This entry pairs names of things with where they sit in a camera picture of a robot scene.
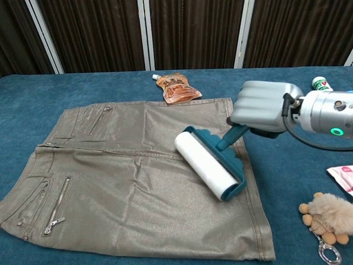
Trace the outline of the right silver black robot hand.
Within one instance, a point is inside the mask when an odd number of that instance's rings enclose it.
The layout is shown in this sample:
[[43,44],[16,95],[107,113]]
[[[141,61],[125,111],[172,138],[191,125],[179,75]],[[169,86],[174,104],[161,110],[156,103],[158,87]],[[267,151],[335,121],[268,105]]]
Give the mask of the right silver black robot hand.
[[285,82],[246,81],[238,93],[229,121],[249,128],[282,133],[284,95],[297,99],[303,96],[299,87]]

